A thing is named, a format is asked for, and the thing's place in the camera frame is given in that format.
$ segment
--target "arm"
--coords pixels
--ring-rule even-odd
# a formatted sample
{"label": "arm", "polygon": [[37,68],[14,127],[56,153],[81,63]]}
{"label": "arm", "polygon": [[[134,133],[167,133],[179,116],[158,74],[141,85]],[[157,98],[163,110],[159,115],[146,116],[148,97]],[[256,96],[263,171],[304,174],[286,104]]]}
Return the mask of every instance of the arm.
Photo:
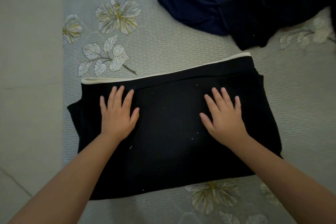
{"label": "arm", "polygon": [[232,150],[275,194],[297,223],[336,223],[336,196],[250,137],[241,117],[239,97],[235,107],[225,88],[213,88],[216,103],[204,98],[212,120],[200,113],[213,138]]}
{"label": "arm", "polygon": [[118,144],[125,139],[139,118],[139,108],[130,117],[134,91],[122,105],[124,87],[112,88],[107,107],[100,97],[101,134],[50,180],[9,222],[77,223],[91,193]]}

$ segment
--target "finger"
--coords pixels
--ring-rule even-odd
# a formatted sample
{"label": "finger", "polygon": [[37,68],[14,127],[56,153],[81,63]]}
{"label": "finger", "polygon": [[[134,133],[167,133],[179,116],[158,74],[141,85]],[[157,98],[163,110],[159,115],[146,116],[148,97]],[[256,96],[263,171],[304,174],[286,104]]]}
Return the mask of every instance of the finger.
{"label": "finger", "polygon": [[211,91],[212,91],[213,97],[216,101],[216,105],[217,105],[218,109],[220,111],[225,110],[225,108],[226,108],[225,101],[223,100],[223,98],[220,95],[220,93],[218,92],[218,90],[216,88],[212,88]]}
{"label": "finger", "polygon": [[114,96],[117,92],[117,88],[116,86],[113,86],[112,87],[112,90],[111,90],[111,93],[110,93],[110,96],[108,97],[108,101],[107,101],[107,107],[108,108],[113,108],[113,100],[114,100]]}
{"label": "finger", "polygon": [[241,103],[240,103],[240,99],[238,96],[235,96],[234,98],[234,109],[236,110],[237,114],[239,115],[239,117],[242,116],[242,108],[241,108]]}
{"label": "finger", "polygon": [[212,117],[214,116],[214,114],[216,114],[217,112],[219,112],[219,109],[217,107],[217,105],[215,104],[215,102],[212,100],[212,98],[209,95],[204,95],[205,101],[207,102],[208,108],[211,112]]}
{"label": "finger", "polygon": [[134,90],[130,90],[127,93],[126,98],[124,99],[124,103],[123,103],[123,108],[128,110],[128,115],[131,112],[131,104],[132,104],[133,94],[134,94]]}
{"label": "finger", "polygon": [[230,108],[230,109],[233,109],[233,104],[231,102],[230,96],[229,96],[228,92],[226,91],[226,89],[225,88],[221,88],[220,90],[222,92],[222,96],[223,96],[223,99],[224,99],[224,101],[226,103],[226,106],[228,108]]}
{"label": "finger", "polygon": [[201,117],[201,121],[202,121],[204,127],[208,130],[209,133],[210,133],[210,131],[213,131],[215,129],[211,120],[209,119],[209,117],[206,114],[201,112],[199,114],[199,116]]}
{"label": "finger", "polygon": [[107,107],[106,107],[106,104],[105,104],[105,99],[104,99],[103,96],[100,96],[99,105],[100,105],[101,115],[103,115],[107,111]]}
{"label": "finger", "polygon": [[139,119],[139,111],[140,111],[140,108],[137,107],[137,108],[134,109],[134,111],[132,113],[130,123],[132,124],[133,128],[135,127],[135,125],[136,125],[136,123]]}
{"label": "finger", "polygon": [[114,100],[113,100],[113,106],[114,107],[121,107],[121,98],[123,96],[124,89],[125,89],[124,86],[120,86],[120,88],[116,92],[116,94],[114,96]]}

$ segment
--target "floor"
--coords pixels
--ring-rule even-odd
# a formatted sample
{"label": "floor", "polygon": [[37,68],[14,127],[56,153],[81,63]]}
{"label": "floor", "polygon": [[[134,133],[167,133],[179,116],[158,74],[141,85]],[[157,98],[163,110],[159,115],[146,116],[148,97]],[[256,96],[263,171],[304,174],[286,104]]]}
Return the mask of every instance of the floor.
{"label": "floor", "polygon": [[63,0],[0,0],[0,224],[61,168]]}

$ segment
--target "floral mat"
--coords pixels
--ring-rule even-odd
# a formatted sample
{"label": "floral mat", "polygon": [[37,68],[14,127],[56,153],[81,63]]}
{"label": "floral mat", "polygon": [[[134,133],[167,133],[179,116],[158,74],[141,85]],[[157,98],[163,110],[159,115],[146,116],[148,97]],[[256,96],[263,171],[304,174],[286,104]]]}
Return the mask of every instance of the floral mat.
{"label": "floral mat", "polygon": [[[82,78],[169,73],[241,52],[230,36],[178,23],[157,0],[64,1],[64,165],[77,153],[66,107],[81,98]],[[283,157],[336,192],[336,44],[329,9],[249,52],[264,75]],[[268,187],[250,176],[90,201],[80,223],[295,222]]]}

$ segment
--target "black crumpled garment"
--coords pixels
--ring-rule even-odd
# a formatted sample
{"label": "black crumpled garment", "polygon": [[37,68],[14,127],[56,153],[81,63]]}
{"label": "black crumpled garment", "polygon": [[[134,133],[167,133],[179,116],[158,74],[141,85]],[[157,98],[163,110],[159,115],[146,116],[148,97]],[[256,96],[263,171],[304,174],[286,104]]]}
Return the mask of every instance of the black crumpled garment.
{"label": "black crumpled garment", "polygon": [[241,50],[264,47],[282,27],[315,16],[334,0],[227,0],[221,4],[229,33]]}
{"label": "black crumpled garment", "polygon": [[128,197],[212,180],[253,175],[231,150],[212,138],[199,113],[211,117],[204,94],[225,87],[241,99],[247,132],[280,156],[281,141],[268,105],[263,76],[251,57],[203,65],[180,72],[124,82],[82,84],[82,98],[68,106],[79,135],[78,151],[101,130],[99,98],[113,86],[134,89],[131,112],[140,118],[107,162],[91,200]]}

